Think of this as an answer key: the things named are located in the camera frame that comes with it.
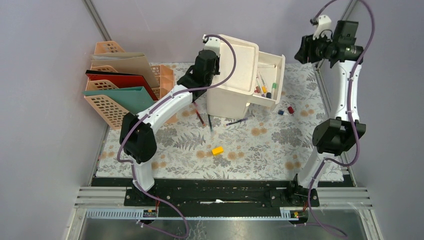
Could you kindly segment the red ring binder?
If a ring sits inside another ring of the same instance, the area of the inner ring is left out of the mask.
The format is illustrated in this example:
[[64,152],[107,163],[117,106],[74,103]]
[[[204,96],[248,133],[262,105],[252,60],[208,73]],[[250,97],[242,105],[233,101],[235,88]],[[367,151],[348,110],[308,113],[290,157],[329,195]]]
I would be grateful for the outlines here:
[[158,97],[142,75],[86,70],[88,89],[90,91],[144,87],[150,97],[157,101]]

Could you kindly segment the red marker cap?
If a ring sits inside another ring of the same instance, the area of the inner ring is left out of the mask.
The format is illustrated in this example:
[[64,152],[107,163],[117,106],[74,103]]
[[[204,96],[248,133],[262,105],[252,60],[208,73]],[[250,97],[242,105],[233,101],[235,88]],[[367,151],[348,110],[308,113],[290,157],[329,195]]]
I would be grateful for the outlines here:
[[289,106],[288,108],[287,108],[287,110],[288,110],[288,112],[290,113],[290,114],[293,114],[295,111],[294,111],[294,109],[291,107],[291,106]]

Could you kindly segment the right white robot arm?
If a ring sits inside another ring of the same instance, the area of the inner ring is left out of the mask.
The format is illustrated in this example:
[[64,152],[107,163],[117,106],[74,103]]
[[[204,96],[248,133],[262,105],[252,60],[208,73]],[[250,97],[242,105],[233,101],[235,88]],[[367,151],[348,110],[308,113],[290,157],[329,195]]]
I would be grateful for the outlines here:
[[356,45],[358,22],[339,20],[330,36],[331,19],[319,15],[311,20],[315,32],[303,36],[295,59],[302,64],[329,61],[335,68],[335,97],[331,104],[329,118],[317,125],[312,134],[312,153],[297,173],[285,192],[286,200],[293,206],[306,204],[317,206],[316,187],[330,163],[343,166],[335,158],[358,147],[359,139],[366,132],[366,125],[360,122],[357,107],[357,88],[365,48]]

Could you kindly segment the beige notebook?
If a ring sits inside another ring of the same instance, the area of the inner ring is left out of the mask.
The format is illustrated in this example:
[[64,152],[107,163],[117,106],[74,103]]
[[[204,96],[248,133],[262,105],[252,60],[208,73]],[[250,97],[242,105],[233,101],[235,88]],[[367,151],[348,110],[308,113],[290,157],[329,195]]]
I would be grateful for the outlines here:
[[119,73],[141,75],[151,88],[160,86],[144,53],[113,52],[92,54],[91,63],[94,67],[111,66]]

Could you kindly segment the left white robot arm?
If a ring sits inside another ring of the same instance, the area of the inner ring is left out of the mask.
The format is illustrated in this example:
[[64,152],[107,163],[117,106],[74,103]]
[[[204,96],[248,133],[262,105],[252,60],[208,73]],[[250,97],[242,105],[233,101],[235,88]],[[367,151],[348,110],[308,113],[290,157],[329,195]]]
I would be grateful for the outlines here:
[[219,35],[205,35],[204,48],[176,85],[152,106],[137,114],[127,113],[122,119],[117,160],[131,165],[132,183],[138,189],[135,197],[144,206],[155,200],[151,189],[155,183],[151,167],[157,152],[155,134],[170,117],[214,87],[212,80],[220,74],[222,42]]

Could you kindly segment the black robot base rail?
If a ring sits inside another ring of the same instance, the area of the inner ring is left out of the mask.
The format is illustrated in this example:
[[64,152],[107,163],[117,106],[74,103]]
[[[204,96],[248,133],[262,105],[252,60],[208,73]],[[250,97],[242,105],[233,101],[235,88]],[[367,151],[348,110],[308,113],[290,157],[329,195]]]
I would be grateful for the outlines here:
[[156,179],[147,194],[130,178],[99,177],[93,187],[122,187],[125,207],[153,207],[159,217],[278,217],[280,208],[322,207],[316,188],[300,186],[296,180],[194,180]]

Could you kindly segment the teal folder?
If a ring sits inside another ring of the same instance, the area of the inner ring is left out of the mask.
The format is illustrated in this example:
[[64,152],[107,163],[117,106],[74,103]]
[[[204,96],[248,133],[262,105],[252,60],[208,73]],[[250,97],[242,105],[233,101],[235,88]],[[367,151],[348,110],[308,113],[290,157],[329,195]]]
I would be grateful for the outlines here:
[[124,107],[132,114],[142,112],[152,106],[155,102],[142,86],[83,91],[86,97],[105,95]]

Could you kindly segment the yellow capped white marker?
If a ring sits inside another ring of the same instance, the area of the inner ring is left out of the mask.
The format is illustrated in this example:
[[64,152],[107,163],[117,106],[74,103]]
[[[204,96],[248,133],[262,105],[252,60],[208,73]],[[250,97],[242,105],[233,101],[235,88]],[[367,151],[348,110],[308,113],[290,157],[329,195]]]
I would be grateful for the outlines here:
[[262,89],[262,92],[266,95],[268,90],[266,88],[265,82],[264,82],[261,74],[257,73],[256,76],[257,76],[257,79],[258,79],[258,84],[260,85],[260,88]]

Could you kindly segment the green capped white marker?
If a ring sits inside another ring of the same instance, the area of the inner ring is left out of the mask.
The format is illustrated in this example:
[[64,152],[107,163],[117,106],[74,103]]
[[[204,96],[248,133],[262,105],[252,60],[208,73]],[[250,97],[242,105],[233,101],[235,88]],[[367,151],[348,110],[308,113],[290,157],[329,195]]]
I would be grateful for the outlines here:
[[267,88],[267,93],[266,93],[266,98],[268,99],[273,99],[275,94],[276,94],[276,89],[277,89],[278,84],[276,82],[272,83],[272,86]]

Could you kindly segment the white three-drawer cabinet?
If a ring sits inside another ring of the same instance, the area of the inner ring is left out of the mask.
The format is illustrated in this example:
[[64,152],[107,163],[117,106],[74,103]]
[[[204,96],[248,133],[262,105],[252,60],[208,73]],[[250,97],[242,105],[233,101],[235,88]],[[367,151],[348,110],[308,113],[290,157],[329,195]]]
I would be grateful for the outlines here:
[[[214,117],[242,119],[250,106],[250,98],[254,94],[253,80],[256,76],[259,60],[259,46],[253,42],[220,35],[230,43],[235,56],[236,65],[233,74],[223,84],[206,91],[206,110]],[[234,56],[231,49],[220,38],[212,37],[204,46],[208,50],[219,50],[219,75],[215,75],[212,84],[226,79],[234,67]]]

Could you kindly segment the white top drawer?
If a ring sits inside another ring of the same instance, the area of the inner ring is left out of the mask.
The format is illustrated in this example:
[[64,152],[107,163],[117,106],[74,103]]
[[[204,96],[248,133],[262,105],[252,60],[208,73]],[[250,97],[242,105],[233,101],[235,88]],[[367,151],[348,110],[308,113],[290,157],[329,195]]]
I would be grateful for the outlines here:
[[260,73],[266,85],[270,88],[273,83],[277,83],[277,89],[273,99],[266,98],[266,94],[262,95],[254,93],[249,101],[252,104],[269,108],[273,111],[280,103],[281,92],[284,81],[286,58],[284,55],[274,55],[266,52],[259,52],[257,73]]

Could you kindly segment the dark red capped marker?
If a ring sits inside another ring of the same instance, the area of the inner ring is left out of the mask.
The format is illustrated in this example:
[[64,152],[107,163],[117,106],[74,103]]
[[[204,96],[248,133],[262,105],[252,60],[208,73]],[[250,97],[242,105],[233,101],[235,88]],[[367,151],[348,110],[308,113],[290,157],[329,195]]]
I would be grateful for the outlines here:
[[262,88],[260,86],[260,83],[258,82],[258,78],[255,79],[255,89],[259,95],[262,95]]

